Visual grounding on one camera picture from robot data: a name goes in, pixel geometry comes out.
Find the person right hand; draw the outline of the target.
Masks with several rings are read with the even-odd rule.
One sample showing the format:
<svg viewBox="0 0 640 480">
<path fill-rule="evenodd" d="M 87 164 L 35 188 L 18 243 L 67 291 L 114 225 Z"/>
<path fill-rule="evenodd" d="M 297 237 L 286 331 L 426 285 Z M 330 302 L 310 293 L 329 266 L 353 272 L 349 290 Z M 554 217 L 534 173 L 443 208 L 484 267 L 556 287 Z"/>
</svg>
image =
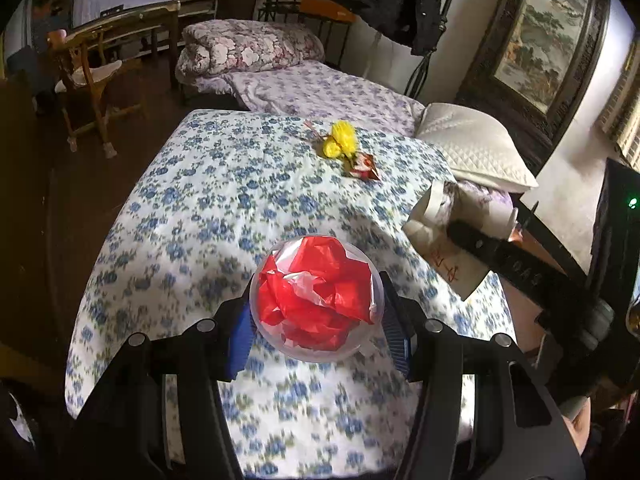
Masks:
<svg viewBox="0 0 640 480">
<path fill-rule="evenodd" d="M 589 398 L 585 400 L 584 405 L 573 419 L 564 416 L 563 420 L 578 454 L 582 455 L 590 434 L 591 400 Z"/>
</svg>

